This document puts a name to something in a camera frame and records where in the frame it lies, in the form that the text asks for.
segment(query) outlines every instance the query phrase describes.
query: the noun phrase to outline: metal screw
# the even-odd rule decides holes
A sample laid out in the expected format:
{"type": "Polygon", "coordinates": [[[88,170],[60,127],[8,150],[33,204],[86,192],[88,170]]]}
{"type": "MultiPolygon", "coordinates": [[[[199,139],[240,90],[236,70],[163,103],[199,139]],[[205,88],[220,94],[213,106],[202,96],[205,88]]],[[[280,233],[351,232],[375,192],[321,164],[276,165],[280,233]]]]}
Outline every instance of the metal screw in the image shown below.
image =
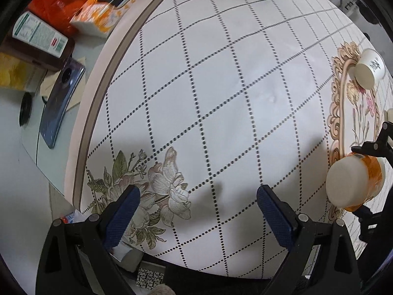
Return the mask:
{"type": "Polygon", "coordinates": [[[299,214],[298,218],[302,221],[302,222],[307,222],[309,220],[309,217],[306,214],[299,214]]]}
{"type": "Polygon", "coordinates": [[[98,214],[92,214],[89,216],[89,221],[90,222],[96,222],[97,220],[99,220],[99,215],[98,214]]]}
{"type": "Polygon", "coordinates": [[[338,226],[344,226],[345,225],[345,222],[341,218],[336,219],[336,223],[337,223],[338,226]]]}
{"type": "Polygon", "coordinates": [[[62,220],[60,218],[57,218],[52,222],[53,226],[59,226],[62,223],[62,220]]]}

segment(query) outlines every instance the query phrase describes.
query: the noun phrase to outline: brown bottle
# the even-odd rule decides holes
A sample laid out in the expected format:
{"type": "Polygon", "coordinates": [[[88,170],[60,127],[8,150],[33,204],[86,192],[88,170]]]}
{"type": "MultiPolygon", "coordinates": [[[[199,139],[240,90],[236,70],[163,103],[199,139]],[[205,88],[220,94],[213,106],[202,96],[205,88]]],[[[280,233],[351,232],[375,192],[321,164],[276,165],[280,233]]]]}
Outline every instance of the brown bottle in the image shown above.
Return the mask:
{"type": "Polygon", "coordinates": [[[72,54],[75,41],[61,34],[30,11],[11,27],[0,52],[51,71],[59,71],[72,54]]]}

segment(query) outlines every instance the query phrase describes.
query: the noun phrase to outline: blue smartphone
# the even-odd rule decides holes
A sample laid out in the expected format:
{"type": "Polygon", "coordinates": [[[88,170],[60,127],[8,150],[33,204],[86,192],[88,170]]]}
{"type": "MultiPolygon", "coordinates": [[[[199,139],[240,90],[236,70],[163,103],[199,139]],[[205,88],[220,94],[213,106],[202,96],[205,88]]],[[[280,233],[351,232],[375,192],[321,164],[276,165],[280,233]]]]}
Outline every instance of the blue smartphone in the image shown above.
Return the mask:
{"type": "Polygon", "coordinates": [[[49,148],[55,147],[66,108],[86,68],[69,57],[53,86],[42,113],[40,134],[49,148]]]}

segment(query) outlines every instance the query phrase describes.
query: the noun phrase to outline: blue gripper pad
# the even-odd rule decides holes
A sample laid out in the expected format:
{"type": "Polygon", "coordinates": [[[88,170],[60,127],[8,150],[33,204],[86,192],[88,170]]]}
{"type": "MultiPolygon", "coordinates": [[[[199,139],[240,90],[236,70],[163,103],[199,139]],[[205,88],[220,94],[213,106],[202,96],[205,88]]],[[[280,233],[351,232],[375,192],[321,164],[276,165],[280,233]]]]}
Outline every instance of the blue gripper pad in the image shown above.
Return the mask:
{"type": "Polygon", "coordinates": [[[106,227],[105,240],[103,242],[105,249],[110,250],[112,247],[119,245],[121,237],[139,206],[140,199],[141,193],[137,187],[134,187],[106,227]]]}
{"type": "Polygon", "coordinates": [[[257,190],[257,203],[280,246],[290,251],[294,245],[292,225],[263,186],[257,190]]]}

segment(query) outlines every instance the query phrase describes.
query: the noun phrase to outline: barcode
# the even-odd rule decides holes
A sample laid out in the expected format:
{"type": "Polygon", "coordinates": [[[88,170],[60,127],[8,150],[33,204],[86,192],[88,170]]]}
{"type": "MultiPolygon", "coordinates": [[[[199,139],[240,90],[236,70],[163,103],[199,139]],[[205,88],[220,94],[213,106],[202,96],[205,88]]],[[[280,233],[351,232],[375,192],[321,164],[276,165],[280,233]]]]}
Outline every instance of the barcode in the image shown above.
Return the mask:
{"type": "Polygon", "coordinates": [[[57,44],[57,47],[56,47],[56,52],[60,52],[61,51],[61,49],[63,48],[63,45],[64,45],[64,40],[62,40],[62,39],[60,39],[60,41],[58,41],[58,44],[57,44]]]}

